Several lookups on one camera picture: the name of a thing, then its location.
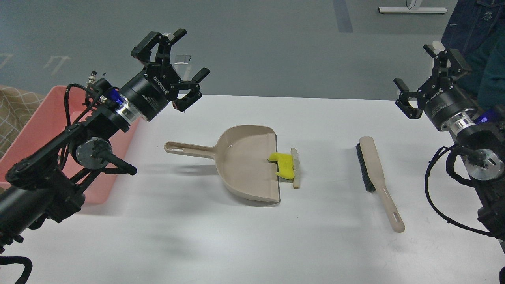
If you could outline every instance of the hand brush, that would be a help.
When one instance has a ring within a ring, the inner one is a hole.
[[[368,192],[377,192],[382,200],[382,204],[386,209],[389,223],[393,231],[401,233],[405,230],[405,224],[401,220],[400,214],[393,199],[389,195],[386,188],[386,180],[384,178],[384,171],[380,164],[379,154],[375,148],[373,138],[365,136],[360,138],[360,142],[356,145],[358,152],[358,160],[361,165],[361,173],[363,174],[363,182]]]

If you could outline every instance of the plaid cloth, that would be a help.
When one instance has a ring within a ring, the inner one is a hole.
[[[0,158],[44,98],[33,92],[0,85]]]

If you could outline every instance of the pink plastic bin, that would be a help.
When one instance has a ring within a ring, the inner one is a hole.
[[[18,137],[0,160],[0,187],[5,189],[10,187],[10,184],[5,180],[5,174],[15,163],[35,153],[40,147],[44,146],[64,130],[67,124],[65,119],[65,108],[63,106],[65,89],[66,86],[55,86],[51,89],[42,104],[40,104],[21,133],[19,133]],[[84,110],[84,106],[82,105],[83,102],[84,91],[78,88],[72,88],[69,98],[70,117],[72,120],[77,118]],[[114,155],[121,159],[125,157],[137,125],[138,120],[130,126],[130,130],[126,133],[118,131],[112,136],[110,142]],[[82,166],[78,165],[72,157],[69,156],[63,172],[68,177],[71,177],[81,169]],[[105,202],[109,197],[116,176],[115,174],[101,173],[84,192],[86,195],[86,203],[101,204]]]

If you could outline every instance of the table surface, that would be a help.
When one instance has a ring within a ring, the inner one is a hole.
[[[279,152],[299,152],[300,188],[280,182],[279,204],[238,198],[212,159],[163,148],[213,146],[242,124],[269,126]],[[403,233],[365,191],[362,136],[375,140]],[[449,133],[425,116],[407,119],[393,101],[204,96],[185,113],[167,108],[139,123],[126,155],[138,173],[119,176],[106,203],[26,230],[4,255],[33,261],[29,283],[498,283],[498,241],[447,224],[424,195],[428,161],[450,145]],[[475,191],[442,160],[430,188],[442,212],[483,229]],[[21,271],[2,267],[0,282]]]

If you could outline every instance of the dustpan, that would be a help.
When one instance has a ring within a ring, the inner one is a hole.
[[[226,130],[213,147],[169,141],[165,151],[214,159],[226,188],[237,196],[280,201],[277,165],[268,161],[277,151],[277,136],[269,127],[238,125]]]

